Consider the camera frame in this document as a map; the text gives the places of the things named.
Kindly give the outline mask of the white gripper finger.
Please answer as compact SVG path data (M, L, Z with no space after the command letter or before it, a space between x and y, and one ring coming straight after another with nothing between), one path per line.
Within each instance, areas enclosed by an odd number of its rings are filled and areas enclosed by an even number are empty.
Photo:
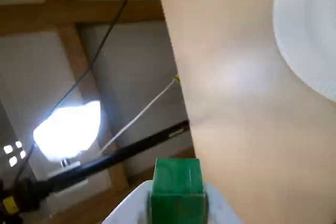
M102 223L151 223L150 193L152 184L152 180L141 183L116 206Z
M205 183L205 194L207 200L205 223L242 224L238 215L215 186Z

